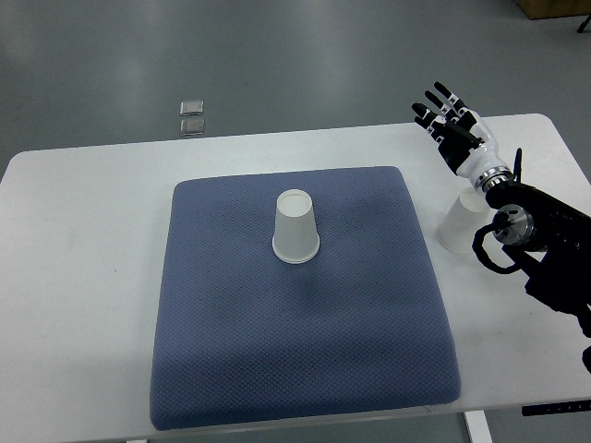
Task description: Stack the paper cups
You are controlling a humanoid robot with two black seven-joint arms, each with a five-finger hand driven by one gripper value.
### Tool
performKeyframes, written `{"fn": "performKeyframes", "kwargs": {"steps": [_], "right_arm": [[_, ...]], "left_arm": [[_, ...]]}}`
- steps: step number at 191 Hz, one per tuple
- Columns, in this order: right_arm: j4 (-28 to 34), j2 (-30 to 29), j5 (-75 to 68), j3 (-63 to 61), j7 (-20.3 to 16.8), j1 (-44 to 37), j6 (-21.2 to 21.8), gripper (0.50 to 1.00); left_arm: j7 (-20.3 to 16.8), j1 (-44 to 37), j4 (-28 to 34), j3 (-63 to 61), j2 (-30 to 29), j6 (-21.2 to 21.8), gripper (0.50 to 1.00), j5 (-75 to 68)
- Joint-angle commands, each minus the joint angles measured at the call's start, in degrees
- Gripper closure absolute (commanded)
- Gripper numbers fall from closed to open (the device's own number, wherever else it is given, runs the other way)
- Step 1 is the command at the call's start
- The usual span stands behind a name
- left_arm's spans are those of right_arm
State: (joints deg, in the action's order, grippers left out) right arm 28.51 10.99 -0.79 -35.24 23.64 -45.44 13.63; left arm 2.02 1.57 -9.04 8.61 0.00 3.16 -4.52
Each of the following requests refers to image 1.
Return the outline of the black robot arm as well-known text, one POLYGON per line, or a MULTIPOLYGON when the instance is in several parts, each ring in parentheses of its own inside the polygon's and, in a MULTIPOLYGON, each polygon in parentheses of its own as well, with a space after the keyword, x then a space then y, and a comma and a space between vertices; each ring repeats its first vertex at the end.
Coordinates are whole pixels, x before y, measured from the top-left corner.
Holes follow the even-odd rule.
POLYGON ((437 143, 449 169, 468 180, 496 211, 476 230, 472 250, 487 269, 523 272, 525 292, 556 312, 576 317, 590 334, 590 218, 523 183, 523 152, 512 166, 480 115, 440 82, 413 104, 415 121, 437 143))

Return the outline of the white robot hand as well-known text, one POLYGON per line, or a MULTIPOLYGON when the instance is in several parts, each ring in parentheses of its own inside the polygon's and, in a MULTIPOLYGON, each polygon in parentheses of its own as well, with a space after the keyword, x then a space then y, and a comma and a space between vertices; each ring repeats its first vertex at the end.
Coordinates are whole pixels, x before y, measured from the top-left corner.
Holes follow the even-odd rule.
POLYGON ((467 111, 464 101, 442 83, 425 91, 436 113, 415 102, 415 122, 438 142, 438 151, 450 170, 469 181, 476 191, 489 191, 498 183, 513 180, 513 172, 499 157, 499 145, 477 113, 467 111))

